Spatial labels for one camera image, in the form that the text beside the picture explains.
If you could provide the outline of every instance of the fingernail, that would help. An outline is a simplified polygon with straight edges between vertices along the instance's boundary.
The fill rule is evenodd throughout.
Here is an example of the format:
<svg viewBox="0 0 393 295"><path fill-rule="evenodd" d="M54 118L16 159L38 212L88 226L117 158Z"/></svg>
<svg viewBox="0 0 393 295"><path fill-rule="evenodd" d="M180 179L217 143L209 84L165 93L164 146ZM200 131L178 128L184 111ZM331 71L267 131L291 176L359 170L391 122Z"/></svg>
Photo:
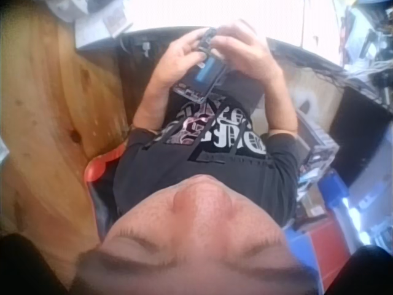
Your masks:
<svg viewBox="0 0 393 295"><path fill-rule="evenodd" d="M201 55L201 59L202 60L205 60L208 57L208 55L206 53L204 53L204 52L200 52L200 55Z"/></svg>

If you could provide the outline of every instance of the forearm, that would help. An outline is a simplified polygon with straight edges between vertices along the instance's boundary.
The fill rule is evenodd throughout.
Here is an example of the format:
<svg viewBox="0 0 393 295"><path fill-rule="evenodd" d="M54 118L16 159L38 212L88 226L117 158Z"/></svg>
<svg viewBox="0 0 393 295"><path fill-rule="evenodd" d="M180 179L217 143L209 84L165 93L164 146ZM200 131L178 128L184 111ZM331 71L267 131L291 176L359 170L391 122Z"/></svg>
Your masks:
<svg viewBox="0 0 393 295"><path fill-rule="evenodd" d="M141 104L136 110L133 125L148 130L158 131L161 129L168 105L168 97L168 87L150 81L143 94Z"/></svg>
<svg viewBox="0 0 393 295"><path fill-rule="evenodd" d="M297 115L290 99L282 69L274 66L274 79L263 82L269 131L297 133Z"/></svg>

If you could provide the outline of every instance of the eye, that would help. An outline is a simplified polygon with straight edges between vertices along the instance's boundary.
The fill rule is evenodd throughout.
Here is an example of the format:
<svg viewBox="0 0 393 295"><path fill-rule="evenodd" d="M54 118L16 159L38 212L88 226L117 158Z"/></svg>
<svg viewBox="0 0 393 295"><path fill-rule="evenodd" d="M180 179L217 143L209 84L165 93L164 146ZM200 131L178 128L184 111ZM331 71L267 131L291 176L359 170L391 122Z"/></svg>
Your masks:
<svg viewBox="0 0 393 295"><path fill-rule="evenodd" d="M157 244L144 237L135 234L130 230L121 230L119 234L116 235L116 237L127 239L137 244L138 246L140 246L150 254L155 254L160 251L160 247Z"/></svg>

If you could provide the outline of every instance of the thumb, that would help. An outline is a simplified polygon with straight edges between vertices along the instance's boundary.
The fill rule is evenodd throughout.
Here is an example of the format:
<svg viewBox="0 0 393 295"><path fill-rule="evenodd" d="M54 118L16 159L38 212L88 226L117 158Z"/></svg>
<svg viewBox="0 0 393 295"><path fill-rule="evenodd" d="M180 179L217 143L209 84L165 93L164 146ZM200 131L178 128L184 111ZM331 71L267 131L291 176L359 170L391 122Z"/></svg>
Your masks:
<svg viewBox="0 0 393 295"><path fill-rule="evenodd" d="M204 52L199 52L199 51L194 51L189 54L187 54L182 61L182 66L186 71L188 71L192 66L197 65L198 63L201 63L207 58L206 53Z"/></svg>

